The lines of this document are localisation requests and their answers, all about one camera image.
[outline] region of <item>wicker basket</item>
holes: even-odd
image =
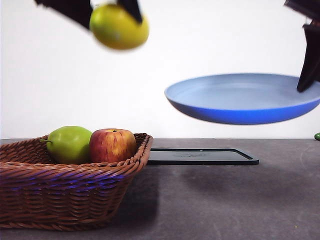
[[[60,231],[105,226],[148,162],[153,138],[134,134],[136,154],[119,163],[55,164],[38,137],[0,147],[0,228]]]

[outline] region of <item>gray countertop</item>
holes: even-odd
[[[75,232],[2,229],[0,239],[320,239],[320,141],[155,139],[152,147],[237,148],[260,163],[147,165],[107,227]]]

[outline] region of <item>apple stem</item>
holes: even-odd
[[[40,142],[52,143],[51,140],[46,140],[46,139],[40,139]]]

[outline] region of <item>black plastic tray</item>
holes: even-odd
[[[151,148],[149,165],[257,165],[255,156],[234,148]]]

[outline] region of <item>white wall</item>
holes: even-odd
[[[1,1],[1,138],[66,125],[124,128],[155,138],[312,138],[320,107],[264,125],[205,122],[175,110],[164,90],[221,73],[299,76],[305,17],[285,0],[140,0],[147,43],[101,46],[81,26],[33,0]]]

